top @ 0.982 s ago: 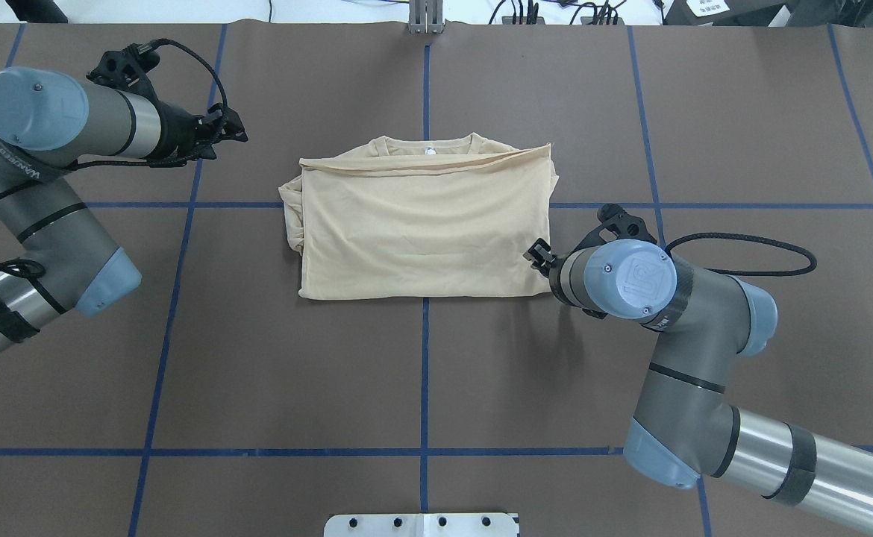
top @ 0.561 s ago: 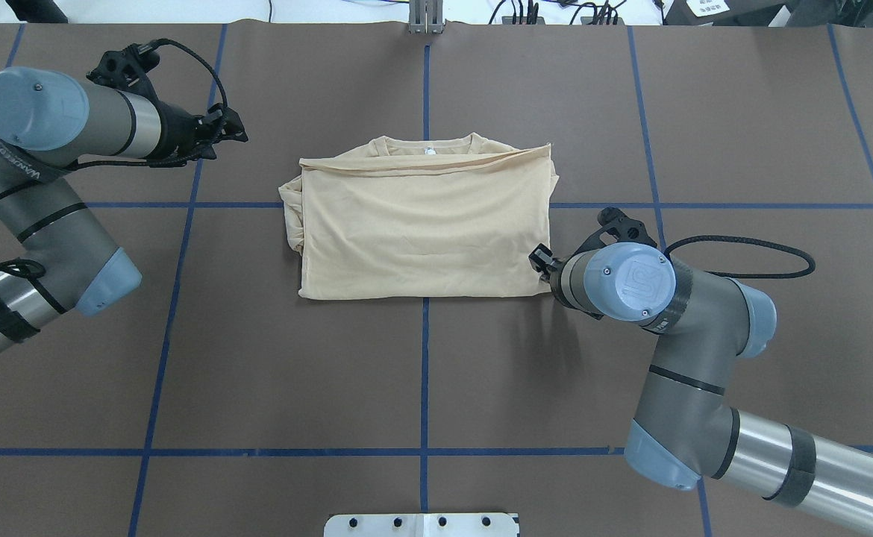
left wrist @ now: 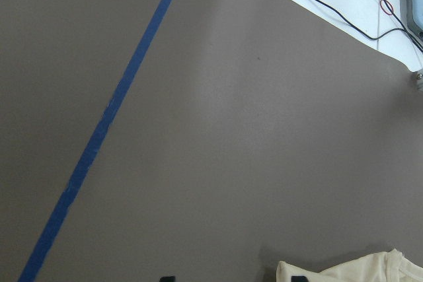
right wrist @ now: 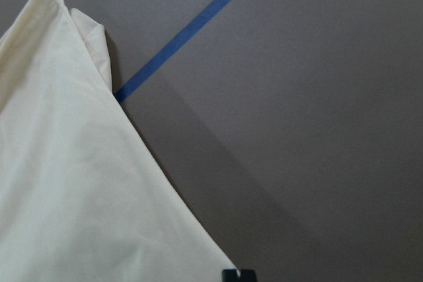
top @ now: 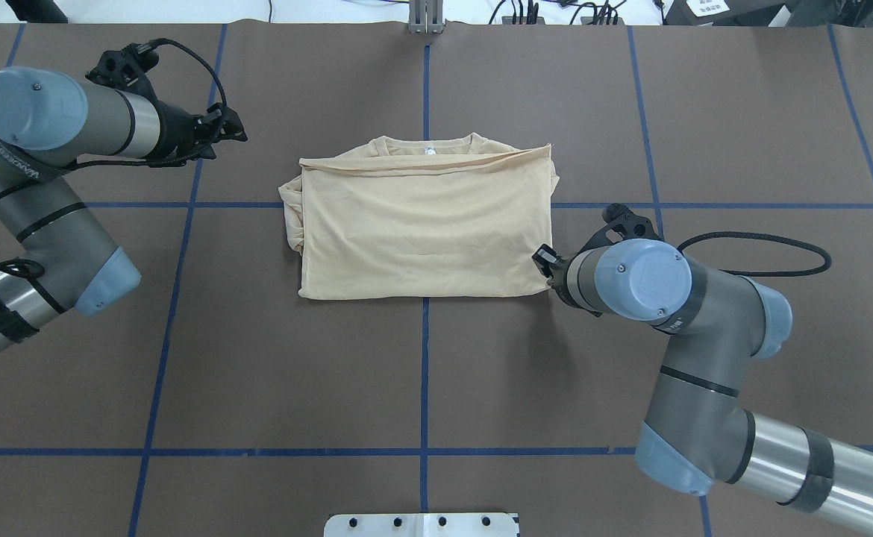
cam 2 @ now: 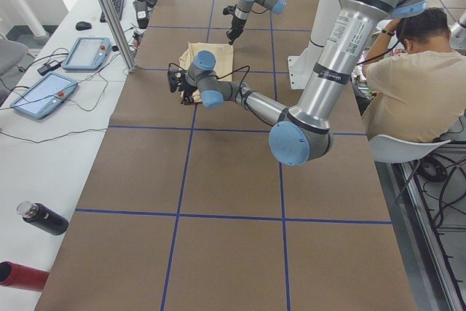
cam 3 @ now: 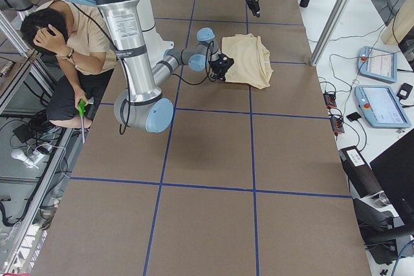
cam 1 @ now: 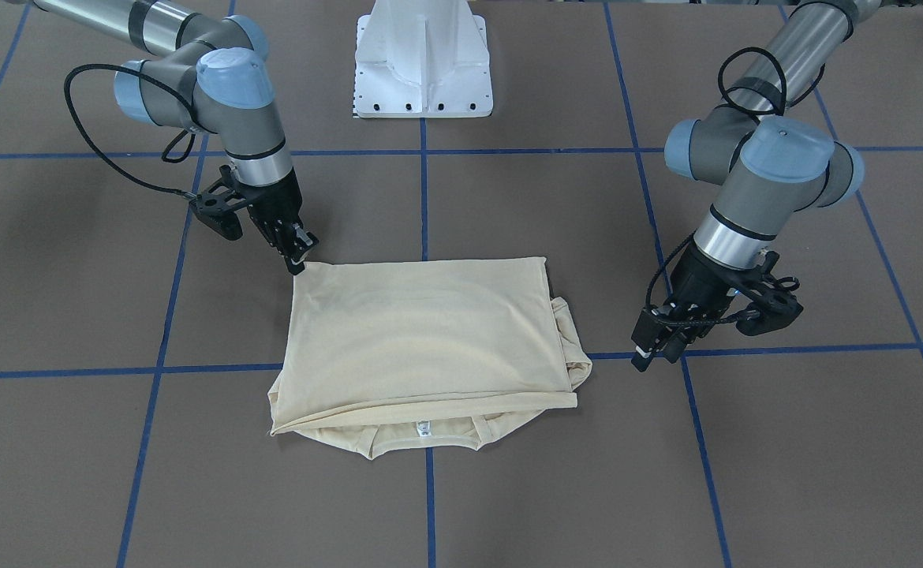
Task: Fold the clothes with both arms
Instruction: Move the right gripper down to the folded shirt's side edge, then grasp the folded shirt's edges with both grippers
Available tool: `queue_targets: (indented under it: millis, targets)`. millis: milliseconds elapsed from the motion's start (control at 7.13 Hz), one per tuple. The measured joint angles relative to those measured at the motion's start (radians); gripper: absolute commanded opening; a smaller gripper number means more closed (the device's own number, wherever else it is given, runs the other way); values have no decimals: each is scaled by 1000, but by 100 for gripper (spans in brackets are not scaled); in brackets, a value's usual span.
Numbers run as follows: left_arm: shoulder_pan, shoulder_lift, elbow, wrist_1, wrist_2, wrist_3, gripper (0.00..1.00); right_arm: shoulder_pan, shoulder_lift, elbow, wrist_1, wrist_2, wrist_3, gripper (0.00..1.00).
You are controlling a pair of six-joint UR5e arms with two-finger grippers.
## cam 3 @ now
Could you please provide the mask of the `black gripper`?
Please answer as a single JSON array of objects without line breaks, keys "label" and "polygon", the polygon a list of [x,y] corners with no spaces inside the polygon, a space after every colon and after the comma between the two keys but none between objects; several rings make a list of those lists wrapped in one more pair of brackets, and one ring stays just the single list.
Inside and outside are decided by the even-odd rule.
[{"label": "black gripper", "polygon": [[245,0],[245,2],[248,5],[248,8],[251,11],[252,15],[255,17],[260,17],[259,3],[256,0]]},{"label": "black gripper", "polygon": [[212,73],[210,74],[210,80],[215,81],[216,79],[225,81],[226,74],[226,55],[220,54],[219,58],[215,61],[209,61]]}]

